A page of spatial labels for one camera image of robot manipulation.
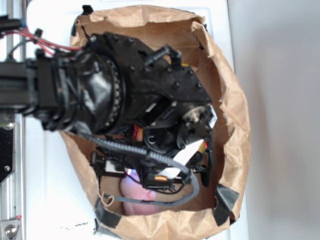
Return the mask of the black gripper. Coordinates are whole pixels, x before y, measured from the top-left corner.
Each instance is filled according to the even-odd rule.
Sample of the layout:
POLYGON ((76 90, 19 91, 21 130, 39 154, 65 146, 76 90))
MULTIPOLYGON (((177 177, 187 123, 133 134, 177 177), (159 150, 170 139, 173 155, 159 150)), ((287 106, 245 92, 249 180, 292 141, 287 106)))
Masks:
POLYGON ((217 116, 211 105, 195 106, 178 116, 173 125, 162 128, 140 128, 126 125, 123 134, 132 136, 108 141, 143 148, 171 158, 185 166, 187 172, 169 163, 156 161, 136 152, 98 146, 92 152, 91 166, 97 179, 107 177, 129 177, 146 190, 162 194, 176 194, 192 182, 191 173, 200 173, 202 184, 207 187, 214 165, 211 140, 217 116))

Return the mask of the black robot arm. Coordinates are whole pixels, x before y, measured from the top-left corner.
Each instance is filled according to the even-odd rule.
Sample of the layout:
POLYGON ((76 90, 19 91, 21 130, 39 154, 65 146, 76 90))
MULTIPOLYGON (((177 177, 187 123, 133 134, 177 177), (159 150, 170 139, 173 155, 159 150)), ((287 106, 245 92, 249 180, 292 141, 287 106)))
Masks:
POLYGON ((200 173, 204 186, 214 164, 212 100, 181 53, 152 50, 136 38, 94 34, 84 47, 38 49, 23 62, 0 64, 0 124, 15 114, 38 119, 97 144, 97 178, 131 172, 145 188, 174 194, 200 173))

